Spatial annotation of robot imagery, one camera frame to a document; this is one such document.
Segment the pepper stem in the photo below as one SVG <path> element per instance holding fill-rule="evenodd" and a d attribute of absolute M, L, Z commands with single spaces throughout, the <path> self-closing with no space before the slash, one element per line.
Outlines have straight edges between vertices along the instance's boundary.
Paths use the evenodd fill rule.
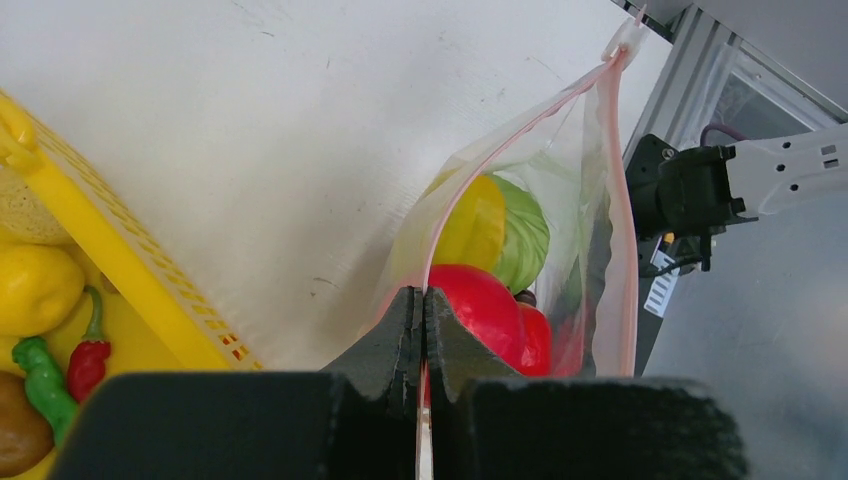
<path fill-rule="evenodd" d="M 100 326 L 103 320 L 103 298 L 100 296 L 100 292 L 91 285 L 86 285 L 83 291 L 91 295 L 91 320 L 88 321 L 88 327 L 85 329 L 82 341 L 105 342 L 106 336 L 103 335 L 103 329 Z"/>

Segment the toy fruit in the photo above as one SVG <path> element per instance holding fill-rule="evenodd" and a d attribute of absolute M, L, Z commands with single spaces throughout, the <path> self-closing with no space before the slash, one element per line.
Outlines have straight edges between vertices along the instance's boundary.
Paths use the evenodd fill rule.
<path fill-rule="evenodd" d="M 541 377 L 551 374 L 551 326 L 545 315 L 526 303 L 518 303 L 524 320 L 527 341 L 517 368 L 523 375 Z"/>
<path fill-rule="evenodd" d="M 506 230 L 503 250 L 491 272 L 510 292 L 529 287 L 539 276 L 548 256 L 551 234 L 542 207 L 530 192 L 496 176 L 506 202 Z"/>
<path fill-rule="evenodd" d="M 0 169 L 0 226 L 21 242 L 74 243 L 24 179 L 11 168 Z"/>
<path fill-rule="evenodd" d="M 24 379 L 0 372 L 0 477 L 20 475 L 53 449 L 53 431 L 26 397 Z"/>
<path fill-rule="evenodd" d="M 57 247 L 0 249 L 0 335 L 30 337 L 62 323 L 82 295 L 85 274 Z"/>
<path fill-rule="evenodd" d="M 491 271 L 503 249 L 505 223 L 504 196 L 498 186 L 488 176 L 475 178 L 450 212 L 433 265 L 462 263 Z"/>
<path fill-rule="evenodd" d="M 442 289 L 460 323 L 489 350 L 513 368 L 521 365 L 521 311 L 497 278 L 470 265 L 435 265 L 428 284 Z"/>

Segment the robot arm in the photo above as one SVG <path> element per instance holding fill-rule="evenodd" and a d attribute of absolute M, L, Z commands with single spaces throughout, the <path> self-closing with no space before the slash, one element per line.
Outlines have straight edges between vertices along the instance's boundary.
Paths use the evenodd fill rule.
<path fill-rule="evenodd" d="M 707 271 L 712 236 L 727 226 L 848 190 L 843 153 L 848 153 L 848 125 L 679 152 L 648 135 L 627 167 L 636 234 L 641 241 L 666 233 L 687 239 L 695 253 L 685 263 L 701 263 Z"/>
<path fill-rule="evenodd" d="M 771 215 L 848 191 L 848 124 L 733 147 L 736 158 L 727 163 L 727 176 L 730 192 L 745 202 L 742 216 Z"/>

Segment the yellow basket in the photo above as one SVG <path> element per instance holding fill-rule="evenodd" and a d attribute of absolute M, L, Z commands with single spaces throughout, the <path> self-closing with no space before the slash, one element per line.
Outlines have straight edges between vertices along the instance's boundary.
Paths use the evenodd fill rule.
<path fill-rule="evenodd" d="M 104 295 L 104 329 L 113 344 L 110 375 L 262 368 L 82 155 L 2 90 L 0 162 L 23 176 L 79 245 L 81 251 L 69 250 L 87 270 L 88 281 L 98 284 L 100 270 L 121 292 Z M 89 300 L 82 301 L 65 324 L 46 335 L 64 368 L 85 329 L 88 305 Z M 9 353 L 14 341 L 0 342 L 5 362 L 0 367 L 7 370 L 14 368 Z M 24 476 L 44 476 L 52 456 Z"/>

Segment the yellow bell pepper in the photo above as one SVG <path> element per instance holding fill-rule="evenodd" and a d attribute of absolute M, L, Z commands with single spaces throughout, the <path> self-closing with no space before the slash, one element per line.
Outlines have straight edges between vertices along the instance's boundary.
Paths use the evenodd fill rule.
<path fill-rule="evenodd" d="M 85 274 L 57 247 L 0 248 L 0 335 L 31 337 L 57 327 L 76 305 Z"/>
<path fill-rule="evenodd" d="M 430 189 L 438 186 L 436 182 Z M 433 265 L 464 264 L 491 272 L 503 249 L 505 224 L 506 203 L 497 184 L 485 175 L 475 178 L 448 217 Z"/>

